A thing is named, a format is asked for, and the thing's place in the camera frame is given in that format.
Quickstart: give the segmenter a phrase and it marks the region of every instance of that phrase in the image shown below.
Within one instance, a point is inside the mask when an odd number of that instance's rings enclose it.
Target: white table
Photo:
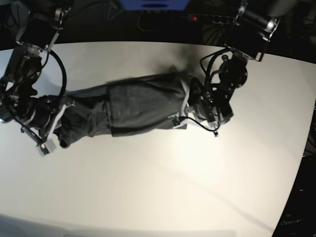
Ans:
[[[171,66],[194,68],[199,76],[199,59],[218,50],[155,42],[53,49],[66,67],[67,90],[165,73]],[[0,52],[1,75],[10,55],[11,50]],[[316,66],[266,55],[247,69],[246,84],[231,100],[235,115],[218,138],[195,126],[99,136],[41,158],[17,124],[2,124],[0,213],[55,226],[45,227],[50,236],[272,236],[306,144]],[[51,57],[37,88],[58,94],[60,84]],[[21,228],[40,236],[28,224]]]

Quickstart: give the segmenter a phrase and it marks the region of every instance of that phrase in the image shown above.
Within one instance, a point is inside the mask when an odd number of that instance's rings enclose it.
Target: black garment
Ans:
[[[74,103],[55,130],[64,148],[84,136],[129,136],[153,129],[171,129],[168,117],[180,111],[185,97],[177,74],[128,79],[75,91],[64,102]]]

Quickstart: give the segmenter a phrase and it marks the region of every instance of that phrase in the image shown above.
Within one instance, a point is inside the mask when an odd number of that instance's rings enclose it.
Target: blue object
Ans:
[[[120,0],[126,10],[179,10],[190,0]]]

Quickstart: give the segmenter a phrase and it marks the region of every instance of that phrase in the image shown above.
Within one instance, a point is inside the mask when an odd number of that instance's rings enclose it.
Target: dark cloth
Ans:
[[[168,117],[180,111],[185,97],[177,74],[128,79],[71,92],[74,103],[55,130],[64,148],[84,136],[130,136],[153,129],[171,129]]]

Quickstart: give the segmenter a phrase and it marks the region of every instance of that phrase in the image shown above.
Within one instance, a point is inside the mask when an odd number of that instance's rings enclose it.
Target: table surface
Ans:
[[[66,67],[68,91],[172,68],[200,77],[199,59],[219,50],[157,42],[53,49]],[[0,53],[1,75],[10,55]],[[220,64],[216,60],[214,68]],[[0,213],[72,230],[111,230],[111,236],[271,237],[306,144],[316,66],[266,55],[247,69],[246,84],[231,99],[235,115],[217,138],[195,126],[106,135],[42,158],[16,123],[2,124]],[[60,85],[51,57],[36,88],[58,94]]]

